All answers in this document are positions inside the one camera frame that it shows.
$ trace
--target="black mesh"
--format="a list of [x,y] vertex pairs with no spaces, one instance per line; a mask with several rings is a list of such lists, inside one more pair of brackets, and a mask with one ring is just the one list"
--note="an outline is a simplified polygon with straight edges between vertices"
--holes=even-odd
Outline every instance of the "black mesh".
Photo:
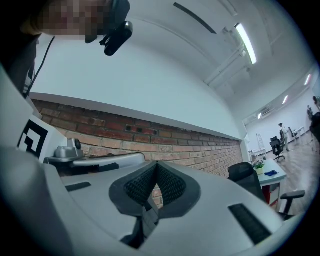
[[168,205],[181,197],[187,187],[182,178],[160,165],[157,166],[157,183],[162,193],[164,205]]
[[143,172],[124,185],[124,191],[132,200],[143,206],[148,200],[157,182],[157,165]]

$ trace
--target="office chair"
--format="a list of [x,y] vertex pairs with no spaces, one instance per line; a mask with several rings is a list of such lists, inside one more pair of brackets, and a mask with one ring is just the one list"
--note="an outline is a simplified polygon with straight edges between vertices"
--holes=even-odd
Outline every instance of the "office chair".
[[[241,162],[232,165],[228,168],[229,180],[237,183],[239,186],[255,195],[257,198],[266,202],[266,198],[262,192],[257,172],[248,162]],[[283,194],[280,199],[287,200],[284,212],[278,212],[284,221],[290,219],[293,215],[289,215],[292,202],[296,198],[303,198],[305,196],[304,190],[294,191]]]
[[284,149],[281,146],[281,142],[277,136],[271,139],[270,146],[272,147],[272,153],[276,156],[276,158],[273,160],[277,160],[277,162],[279,162],[280,158],[286,159],[285,156],[280,155]]

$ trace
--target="ceiling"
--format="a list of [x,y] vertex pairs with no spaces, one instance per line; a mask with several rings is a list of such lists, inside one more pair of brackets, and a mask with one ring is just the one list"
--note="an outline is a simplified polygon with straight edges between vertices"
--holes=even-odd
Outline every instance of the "ceiling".
[[[305,82],[308,78],[308,75],[311,75],[310,80],[307,85]],[[269,104],[265,105],[263,108],[257,109],[253,114],[249,115],[243,120],[245,126],[259,122],[258,116],[261,113],[261,120],[269,117],[270,115],[280,111],[282,108],[293,103],[298,97],[304,94],[308,89],[312,88],[317,80],[319,79],[319,67],[315,64],[310,71],[299,79],[295,84],[293,84],[289,89],[284,93],[280,94],[276,99],[271,101]],[[288,96],[285,104],[283,104],[285,97]]]
[[[127,19],[134,32],[127,44],[175,59],[221,96],[231,110],[239,110],[242,120],[266,106],[276,109],[283,94],[303,79],[315,62],[294,22],[272,0],[131,0],[130,5]],[[237,23],[250,38],[255,65],[235,29]],[[42,36],[40,45],[49,41]],[[272,88],[277,81],[281,81],[279,90]],[[241,108],[265,95],[267,87],[272,91],[268,97]]]

